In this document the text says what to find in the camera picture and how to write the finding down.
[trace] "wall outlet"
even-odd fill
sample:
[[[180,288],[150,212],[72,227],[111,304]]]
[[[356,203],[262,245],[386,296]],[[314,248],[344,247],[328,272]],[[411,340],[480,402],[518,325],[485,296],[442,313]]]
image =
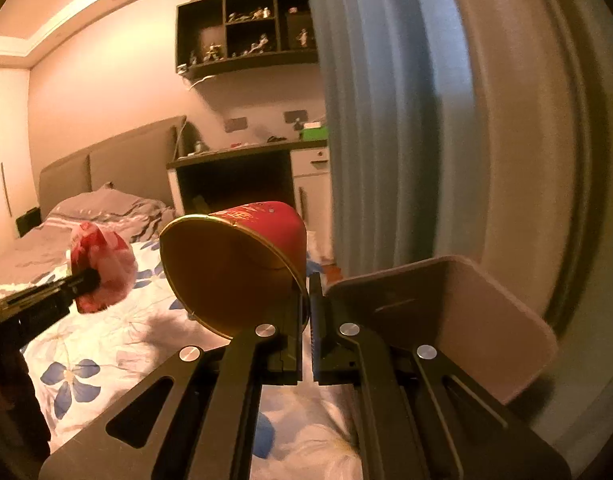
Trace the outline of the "wall outlet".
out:
[[[308,121],[308,112],[306,110],[291,110],[284,112],[284,122],[286,124],[295,124],[296,121],[305,123]]]

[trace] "floral bedding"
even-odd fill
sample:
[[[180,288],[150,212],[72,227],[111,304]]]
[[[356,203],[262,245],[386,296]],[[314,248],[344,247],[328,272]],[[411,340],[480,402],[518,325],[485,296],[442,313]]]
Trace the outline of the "floral bedding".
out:
[[[128,298],[96,314],[71,313],[22,349],[54,452],[155,367],[187,345],[228,341],[189,319],[169,286],[159,243],[132,244],[138,279]],[[58,267],[40,283],[66,274]],[[343,391],[318,386],[304,332],[304,381],[264,386],[252,479],[359,479],[361,463]]]

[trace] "red cup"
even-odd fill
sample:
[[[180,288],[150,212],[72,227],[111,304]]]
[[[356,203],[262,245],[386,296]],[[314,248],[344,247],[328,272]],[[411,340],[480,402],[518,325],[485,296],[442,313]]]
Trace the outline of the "red cup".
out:
[[[296,286],[307,319],[306,228],[283,202],[178,218],[160,235],[160,256],[175,295],[218,335],[269,322]]]

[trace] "wardrobe door handle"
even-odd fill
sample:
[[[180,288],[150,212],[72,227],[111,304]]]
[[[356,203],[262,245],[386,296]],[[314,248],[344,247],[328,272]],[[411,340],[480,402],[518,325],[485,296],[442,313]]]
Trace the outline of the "wardrobe door handle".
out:
[[[4,188],[4,199],[6,200],[6,208],[9,210],[9,216],[13,218],[11,211],[11,202],[9,202],[9,190],[6,189],[6,177],[4,176],[4,163],[0,162],[0,173],[2,175],[2,187]]]

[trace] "pink plastic bag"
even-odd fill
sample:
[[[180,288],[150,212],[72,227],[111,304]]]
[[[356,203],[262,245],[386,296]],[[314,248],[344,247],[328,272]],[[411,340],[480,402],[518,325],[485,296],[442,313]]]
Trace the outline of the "pink plastic bag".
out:
[[[100,274],[100,286],[75,300],[81,314],[99,312],[124,300],[136,282],[138,263],[131,247],[114,231],[83,222],[71,234],[73,274],[92,267]]]

